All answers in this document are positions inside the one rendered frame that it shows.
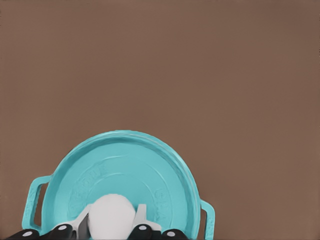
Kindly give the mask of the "turquoise cast iron pot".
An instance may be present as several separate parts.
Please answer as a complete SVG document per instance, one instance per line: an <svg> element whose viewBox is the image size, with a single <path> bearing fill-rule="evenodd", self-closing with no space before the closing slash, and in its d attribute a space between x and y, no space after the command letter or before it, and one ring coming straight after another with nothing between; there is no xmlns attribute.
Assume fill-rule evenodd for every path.
<svg viewBox="0 0 320 240"><path fill-rule="evenodd" d="M24 213L22 217L22 228L31 229L34 232L39 234L47 233L48 228L45 223L42 223L41 226L35 224L34 218L36 213L36 208L38 205L39 195L42 188L42 185L48 184L53 178L52 175L41 176L35 178L28 191L26 204L24 208ZM191 200L188 201L192 208L198 208L195 210L195 216L191 217L187 222L192 223L193 227L188 227L190 230L189 237L196 239L199 232L200 226L200 210L206 212L205 220L205 230L204 230L204 240L214 240L214 230L215 230L215 210L208 202L200 199L199 197L195 198L195 202L192 203Z"/></svg>

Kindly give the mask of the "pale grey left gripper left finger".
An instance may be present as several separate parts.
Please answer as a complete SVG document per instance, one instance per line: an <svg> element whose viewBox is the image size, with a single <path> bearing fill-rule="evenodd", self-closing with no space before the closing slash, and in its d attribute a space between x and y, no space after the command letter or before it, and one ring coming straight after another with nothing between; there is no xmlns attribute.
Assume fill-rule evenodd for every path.
<svg viewBox="0 0 320 240"><path fill-rule="evenodd" d="M55 226L48 233L48 240L89 240L88 217L91 207L92 204L88 204L76 219Z"/></svg>

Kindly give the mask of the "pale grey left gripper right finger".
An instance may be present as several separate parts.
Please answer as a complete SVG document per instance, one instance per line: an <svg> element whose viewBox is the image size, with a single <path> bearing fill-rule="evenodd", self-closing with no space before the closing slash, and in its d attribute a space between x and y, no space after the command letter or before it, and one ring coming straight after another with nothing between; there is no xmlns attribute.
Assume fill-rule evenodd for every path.
<svg viewBox="0 0 320 240"><path fill-rule="evenodd" d="M162 227L147 220L146 204L139 204L137 207L129 240L162 240Z"/></svg>

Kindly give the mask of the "turquoise lid with white knob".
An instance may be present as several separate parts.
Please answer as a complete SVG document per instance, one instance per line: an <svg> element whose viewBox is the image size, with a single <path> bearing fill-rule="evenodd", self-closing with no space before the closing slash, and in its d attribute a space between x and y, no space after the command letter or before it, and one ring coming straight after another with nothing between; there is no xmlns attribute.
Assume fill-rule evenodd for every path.
<svg viewBox="0 0 320 240"><path fill-rule="evenodd" d="M187 164L158 138L129 130L91 137L63 158L45 192L41 233L108 194L122 195L134 207L145 204L147 219L164 230L198 235L200 196Z"/></svg>

